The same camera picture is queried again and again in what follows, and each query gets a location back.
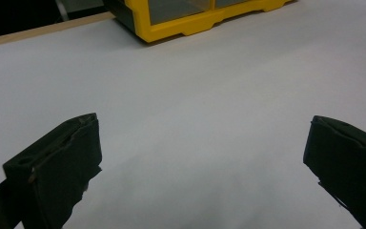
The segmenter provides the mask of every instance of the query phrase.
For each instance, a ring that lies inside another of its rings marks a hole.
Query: yellow bin divider
[[[105,6],[146,42],[206,31],[246,12],[270,11],[292,0],[103,0]]]

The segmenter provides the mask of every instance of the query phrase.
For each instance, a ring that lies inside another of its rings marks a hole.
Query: dark floor
[[[69,13],[70,20],[106,11],[105,7]],[[53,0],[0,0],[0,35],[62,22]]]

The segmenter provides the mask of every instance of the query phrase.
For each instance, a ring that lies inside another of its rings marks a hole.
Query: white table
[[[1,165],[96,112],[103,172],[65,228],[359,228],[302,163],[366,131],[366,0],[300,0],[145,45],[113,20],[0,45]]]

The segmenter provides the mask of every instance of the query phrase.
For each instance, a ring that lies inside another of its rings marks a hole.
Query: clear plastic compartment
[[[210,0],[149,0],[151,24],[193,15],[210,8]]]
[[[216,8],[223,8],[237,3],[248,2],[249,0],[215,0]]]

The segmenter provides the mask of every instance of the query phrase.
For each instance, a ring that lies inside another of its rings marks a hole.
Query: yellow plastic bin
[[[206,31],[226,18],[255,10],[275,10],[289,1],[103,0],[118,21],[146,42]]]

